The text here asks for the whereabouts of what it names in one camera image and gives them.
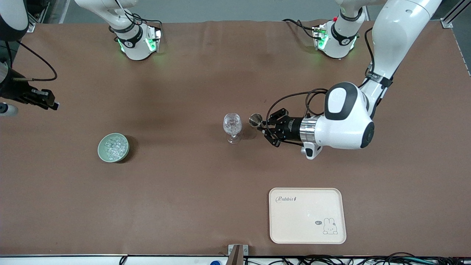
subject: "brown table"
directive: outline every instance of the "brown table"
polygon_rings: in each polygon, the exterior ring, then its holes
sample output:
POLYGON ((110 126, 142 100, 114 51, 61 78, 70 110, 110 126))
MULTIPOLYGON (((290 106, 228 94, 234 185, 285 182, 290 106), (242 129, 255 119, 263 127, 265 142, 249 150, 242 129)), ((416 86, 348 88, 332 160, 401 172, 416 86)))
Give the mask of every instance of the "brown table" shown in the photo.
MULTIPOLYGON (((248 121, 284 95, 361 83, 370 61, 363 39, 336 60, 282 22, 165 24, 162 54, 136 62, 107 27, 37 25, 24 38, 56 68, 56 81, 34 84, 61 105, 18 105, 17 117, 1 119, 2 254, 217 254, 246 243, 254 255, 471 256, 470 78, 439 22, 397 71, 370 146, 325 148, 314 161, 261 133, 253 139, 247 125, 247 139, 230 145, 222 118, 248 121), (112 132, 131 139, 125 163, 97 156, 112 132), (274 187, 339 189, 347 241, 272 243, 274 187)), ((51 75, 22 48, 14 69, 51 75)), ((299 116, 303 104, 278 108, 299 116)))

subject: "metal bracket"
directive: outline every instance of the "metal bracket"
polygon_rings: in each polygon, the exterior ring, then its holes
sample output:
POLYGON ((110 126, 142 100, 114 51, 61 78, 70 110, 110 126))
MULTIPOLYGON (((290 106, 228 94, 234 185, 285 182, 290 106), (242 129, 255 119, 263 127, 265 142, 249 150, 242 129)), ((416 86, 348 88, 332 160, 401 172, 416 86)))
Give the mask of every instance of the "metal bracket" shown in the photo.
POLYGON ((31 23, 28 25, 28 30, 27 30, 26 32, 28 32, 28 33, 33 33, 35 28, 36 28, 36 23, 35 23, 35 22, 31 22, 31 23))
POLYGON ((228 255, 231 254, 232 249, 234 249, 234 246, 235 246, 235 245, 241 245, 241 246, 242 246, 242 250, 243 250, 244 256, 249 255, 249 245, 242 245, 242 244, 232 244, 232 245, 229 245, 229 246, 227 247, 227 254, 228 254, 228 255))
POLYGON ((445 21, 443 21, 443 18, 440 19, 440 23, 442 24, 442 28, 453 28, 453 24, 451 22, 445 23, 445 21))
POLYGON ((319 50, 319 40, 317 40, 316 38, 323 38, 326 34, 325 34, 325 25, 326 24, 322 24, 322 25, 319 25, 318 27, 312 27, 312 36, 314 37, 313 41, 314 41, 314 48, 316 50, 319 50))

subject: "rabbit cartoon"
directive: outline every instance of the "rabbit cartoon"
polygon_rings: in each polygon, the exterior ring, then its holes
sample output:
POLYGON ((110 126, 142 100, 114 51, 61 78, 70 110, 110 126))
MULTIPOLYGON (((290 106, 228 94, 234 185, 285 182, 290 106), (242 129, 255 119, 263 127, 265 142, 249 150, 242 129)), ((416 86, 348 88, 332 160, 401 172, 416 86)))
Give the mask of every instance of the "rabbit cartoon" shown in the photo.
POLYGON ((336 235, 338 234, 337 232, 337 226, 335 225, 335 222, 333 218, 326 218, 324 219, 324 231, 322 232, 324 235, 336 235))

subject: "green bowl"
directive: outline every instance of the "green bowl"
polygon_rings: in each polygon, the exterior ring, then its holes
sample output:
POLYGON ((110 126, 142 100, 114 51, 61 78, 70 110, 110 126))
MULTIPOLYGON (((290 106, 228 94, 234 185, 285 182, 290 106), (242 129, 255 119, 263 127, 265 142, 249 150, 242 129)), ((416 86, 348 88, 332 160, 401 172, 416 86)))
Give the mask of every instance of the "green bowl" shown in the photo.
POLYGON ((126 136, 124 136, 124 135, 122 135, 122 134, 120 134, 120 133, 117 133, 117 132, 111 133, 111 134, 105 136, 105 137, 100 141, 100 143, 98 144, 98 156, 101 158, 101 160, 103 160, 103 161, 105 161, 105 162, 108 162, 108 163, 119 162, 119 161, 123 160, 123 159, 128 155, 128 153, 129 153, 129 141, 128 141, 128 139, 126 138, 126 136), (108 157, 108 155, 106 154, 106 151, 107 151, 107 149, 108 149, 109 147, 105 146, 105 143, 106 143, 109 139, 111 139, 111 138, 113 138, 113 137, 116 137, 116 136, 117 136, 117 137, 120 137, 120 138, 122 138, 122 139, 124 139, 125 142, 127 143, 127 146, 128 146, 128 147, 127 147, 126 150, 122 153, 122 155, 119 156, 118 159, 110 160, 109 157, 108 157))

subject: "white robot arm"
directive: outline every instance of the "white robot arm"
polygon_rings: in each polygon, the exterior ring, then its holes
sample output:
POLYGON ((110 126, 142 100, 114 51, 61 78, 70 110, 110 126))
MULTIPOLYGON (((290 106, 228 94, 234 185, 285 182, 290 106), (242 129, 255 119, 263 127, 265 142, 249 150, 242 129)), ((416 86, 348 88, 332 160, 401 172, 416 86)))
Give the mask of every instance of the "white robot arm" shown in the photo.
POLYGON ((323 25, 315 36, 316 49, 332 58, 342 58, 353 49, 358 30, 365 21, 364 6, 384 4, 386 0, 335 0, 340 6, 340 14, 323 25))
POLYGON ((301 151, 308 159, 314 159, 323 146, 338 149, 366 147, 374 135, 372 118, 379 100, 440 2, 389 0, 373 26, 374 63, 363 86, 358 88, 342 82, 331 87, 325 95, 325 114, 321 116, 296 118, 287 116, 284 109, 278 111, 265 122, 275 125, 276 133, 263 131, 265 137, 270 141, 270 135, 274 134, 275 141, 271 143, 275 146, 285 140, 301 141, 301 151))
MULTIPOLYGON (((0 1, 0 40, 5 41, 9 49, 9 41, 18 41, 28 29, 28 16, 23 0, 0 1)), ((0 60, 0 97, 15 100, 23 104, 32 104, 43 109, 57 110, 59 104, 50 90, 38 90, 29 85, 17 71, 6 61, 0 60)), ((0 116, 14 116, 18 108, 0 102, 0 116)))
POLYGON ((133 14, 127 10, 135 6, 138 0, 75 0, 77 5, 104 19, 118 36, 121 50, 131 60, 143 60, 157 51, 162 31, 136 22, 133 14))

